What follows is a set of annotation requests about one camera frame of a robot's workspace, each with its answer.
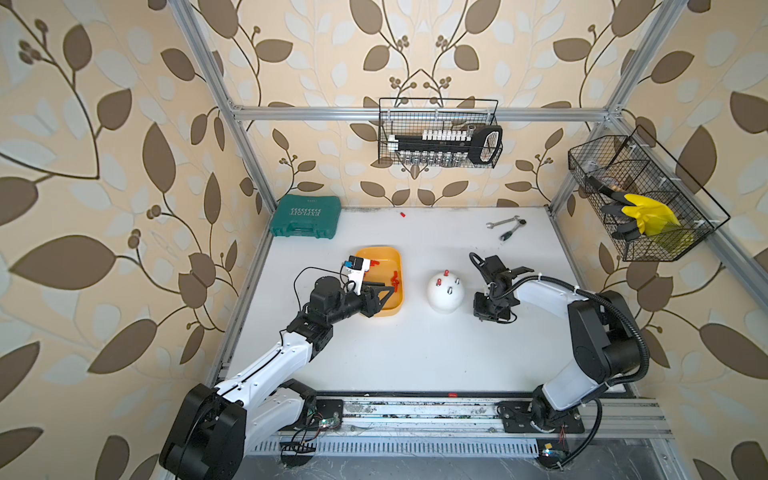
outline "wrench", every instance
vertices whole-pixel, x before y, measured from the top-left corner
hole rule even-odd
[[[512,217],[510,219],[502,220],[502,221],[496,222],[496,223],[488,222],[488,223],[485,224],[485,226],[488,227],[488,228],[493,228],[493,227],[497,227],[499,225],[503,225],[504,223],[514,222],[515,220],[520,220],[520,216],[519,215],[515,215],[514,217]]]

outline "black wire basket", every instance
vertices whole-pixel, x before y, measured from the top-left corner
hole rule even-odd
[[[502,154],[496,100],[380,98],[379,159],[403,167],[493,168]]]
[[[627,262],[679,260],[730,220],[730,215],[722,205],[655,139],[652,144],[663,149],[674,160],[677,176],[666,173],[652,160],[647,152],[648,140],[651,139],[653,136],[638,126],[631,135],[606,135],[568,151],[568,169],[581,187],[580,194],[589,200],[605,230],[611,235],[622,260]],[[589,177],[602,184],[612,185],[614,189],[649,197],[667,205],[679,220],[680,226],[656,235],[640,235],[633,240],[622,239],[618,233],[621,225],[634,219],[604,213],[602,207],[615,202],[600,193]],[[699,207],[702,200],[710,204],[711,208],[707,210],[718,210],[717,215],[706,214],[705,209]]]

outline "black cable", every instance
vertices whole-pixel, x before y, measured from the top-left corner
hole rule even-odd
[[[642,379],[646,376],[648,373],[648,369],[650,368],[650,353],[648,352],[648,345],[646,345],[645,340],[643,339],[643,336],[640,334],[640,331],[637,329],[636,325],[632,323],[629,318],[627,318],[616,306],[606,300],[605,298],[594,295],[593,293],[587,292],[582,289],[578,289],[575,286],[571,285],[568,282],[564,282],[563,280],[553,278],[551,276],[539,276],[539,275],[531,275],[526,276],[524,278],[521,278],[517,282],[515,282],[514,285],[509,287],[509,290],[505,291],[501,295],[495,295],[495,284],[492,283],[491,286],[491,292],[488,295],[488,297],[491,300],[499,300],[510,293],[517,290],[517,288],[520,287],[525,282],[530,282],[532,280],[543,280],[545,282],[554,283],[555,285],[563,286],[564,288],[571,290],[572,292],[576,293],[577,295],[581,295],[584,298],[587,298],[589,300],[592,300],[593,302],[596,302],[600,305],[602,305],[609,313],[613,314],[616,318],[619,319],[619,321],[624,325],[624,327],[629,331],[630,335],[632,335],[635,343],[637,344],[637,348],[640,350],[640,366],[637,368],[637,371],[629,376],[622,376],[618,378],[609,379],[606,381],[606,385],[611,387],[614,385],[620,385],[622,383],[630,383],[630,382],[636,382],[637,380]]]
[[[562,470],[563,467],[571,463],[571,461],[573,461],[574,458],[576,458],[580,453],[582,453],[584,449],[587,448],[587,445],[589,445],[589,442],[591,442],[592,439],[594,439],[594,436],[597,435],[598,429],[600,428],[600,422],[603,419],[603,404],[600,402],[600,399],[594,399],[594,403],[598,407],[598,413],[594,416],[594,425],[592,425],[592,430],[589,431],[589,435],[587,435],[587,438],[584,439],[584,441],[580,443],[579,446],[576,447],[573,452],[569,453],[567,457],[563,458],[562,462],[557,462],[557,463],[554,463],[553,465],[545,466],[546,469]]]
[[[299,272],[299,274],[298,274],[298,275],[296,275],[296,278],[295,278],[295,279],[293,279],[293,293],[294,293],[294,294],[296,294],[296,303],[298,303],[298,304],[299,304],[299,310],[301,310],[301,309],[302,309],[302,307],[301,307],[301,300],[299,300],[299,292],[298,292],[298,291],[296,291],[296,281],[299,279],[299,277],[301,276],[301,274],[302,274],[302,273],[304,273],[304,272],[306,272],[307,270],[320,270],[320,271],[323,271],[323,272],[333,273],[334,275],[336,275],[336,274],[337,274],[337,272],[333,272],[333,271],[331,271],[331,270],[326,270],[326,269],[324,269],[324,268],[319,268],[319,267],[317,267],[317,266],[308,266],[308,267],[307,267],[307,268],[305,268],[304,270],[301,270],[301,271]],[[341,275],[344,275],[344,276],[346,276],[347,278],[349,278],[349,277],[348,277],[347,275],[345,275],[344,273],[341,273],[341,270],[338,272],[338,275],[340,275],[340,276],[341,276]]]

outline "white ball with pegs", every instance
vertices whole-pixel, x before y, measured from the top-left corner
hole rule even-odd
[[[464,300],[464,283],[448,270],[427,284],[427,301],[437,313],[453,313]]]

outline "orange tray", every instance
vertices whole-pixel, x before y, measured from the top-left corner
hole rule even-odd
[[[366,282],[379,282],[392,286],[392,277],[397,271],[397,280],[400,281],[397,292],[393,293],[387,300],[382,311],[374,316],[391,316],[399,312],[404,297],[400,252],[392,247],[367,247],[355,253],[355,256],[379,262],[379,265],[371,266],[366,273],[364,278]]]

